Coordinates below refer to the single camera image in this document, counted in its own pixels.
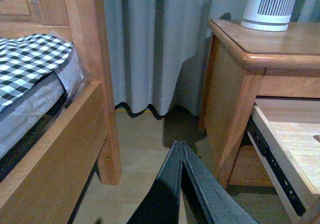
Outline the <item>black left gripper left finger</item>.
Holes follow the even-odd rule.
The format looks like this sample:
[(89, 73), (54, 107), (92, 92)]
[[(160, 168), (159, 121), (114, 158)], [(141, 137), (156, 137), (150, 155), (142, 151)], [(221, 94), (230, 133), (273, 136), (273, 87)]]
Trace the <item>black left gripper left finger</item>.
[(150, 190), (128, 223), (178, 223), (180, 209), (181, 156), (175, 141)]

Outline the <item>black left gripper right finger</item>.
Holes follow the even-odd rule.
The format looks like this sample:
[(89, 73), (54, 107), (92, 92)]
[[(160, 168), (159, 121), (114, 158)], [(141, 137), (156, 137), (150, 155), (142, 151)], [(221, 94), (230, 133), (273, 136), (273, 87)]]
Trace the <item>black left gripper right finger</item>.
[(198, 223), (257, 223), (183, 141), (180, 154), (183, 161), (181, 187)]

